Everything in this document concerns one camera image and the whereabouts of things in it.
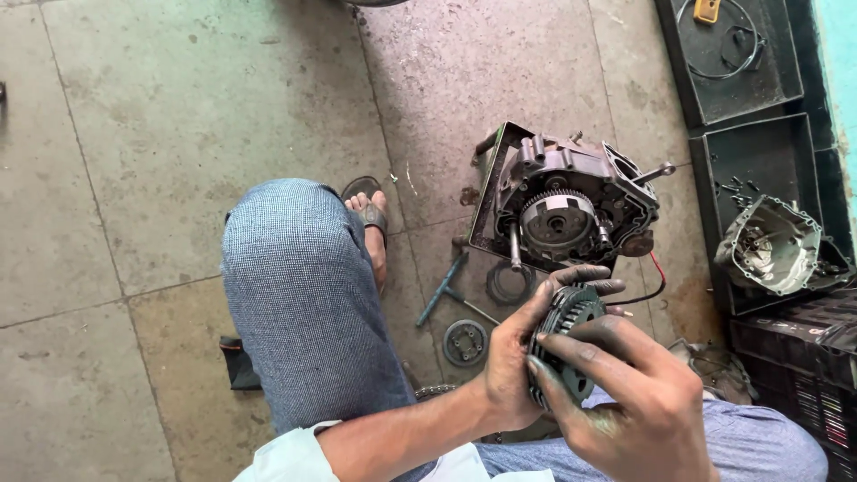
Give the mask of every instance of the yellow tool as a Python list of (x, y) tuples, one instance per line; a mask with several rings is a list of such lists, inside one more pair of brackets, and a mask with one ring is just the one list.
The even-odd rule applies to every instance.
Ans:
[(697, 0), (693, 7), (693, 19), (697, 23), (713, 25), (720, 11), (720, 0)]

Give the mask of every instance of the tire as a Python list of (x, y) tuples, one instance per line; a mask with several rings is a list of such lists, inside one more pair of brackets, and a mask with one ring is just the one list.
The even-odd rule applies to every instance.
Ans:
[(408, 0), (346, 0), (352, 5), (358, 7), (392, 7), (400, 3), (405, 3)]

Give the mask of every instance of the finger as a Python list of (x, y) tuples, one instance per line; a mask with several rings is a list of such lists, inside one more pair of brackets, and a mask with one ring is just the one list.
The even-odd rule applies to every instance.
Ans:
[(550, 278), (556, 281), (556, 287), (568, 286), (584, 281), (604, 280), (610, 277), (610, 268), (592, 264), (581, 264), (570, 268), (554, 271)]
[(550, 278), (539, 285), (536, 292), (533, 294), (530, 301), (527, 301), (524, 306), (518, 308), (510, 317), (508, 317), (502, 326), (512, 326), (515, 329), (522, 331), (532, 331), (536, 329), (544, 317), (548, 314), (550, 308), (550, 300), (554, 297), (554, 282)]
[(585, 373), (623, 406), (637, 406), (638, 394), (652, 389), (652, 381), (646, 375), (598, 346), (563, 334), (539, 334), (536, 340), (546, 350)]
[(625, 291), (625, 281), (623, 280), (588, 281), (586, 284), (594, 287), (595, 291), (598, 292), (598, 296), (607, 296)]
[(674, 356), (666, 348), (625, 318), (606, 315), (580, 323), (568, 330), (575, 340), (600, 347), (638, 370), (655, 377), (672, 364)]
[(575, 441), (591, 437), (593, 428), (586, 412), (574, 401), (560, 375), (540, 359), (527, 355), (527, 366), (538, 381), (548, 401), (551, 413), (566, 436), (569, 446)]

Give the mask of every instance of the motorcycle engine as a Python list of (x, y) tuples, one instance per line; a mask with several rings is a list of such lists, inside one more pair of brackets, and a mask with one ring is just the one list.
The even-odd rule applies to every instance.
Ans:
[(580, 133), (525, 137), (500, 172), (494, 234), (509, 242), (516, 269), (521, 250), (571, 264), (645, 256), (659, 207), (650, 181), (673, 172), (667, 162), (642, 173), (606, 142), (581, 142)]

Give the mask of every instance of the shirt sleeve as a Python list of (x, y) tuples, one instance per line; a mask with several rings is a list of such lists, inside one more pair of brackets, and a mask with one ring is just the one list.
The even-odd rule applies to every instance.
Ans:
[(308, 429), (285, 433), (256, 450), (253, 465), (238, 474), (234, 482), (292, 482), (313, 480), (339, 482), (315, 440), (315, 434), (338, 424), (321, 422)]

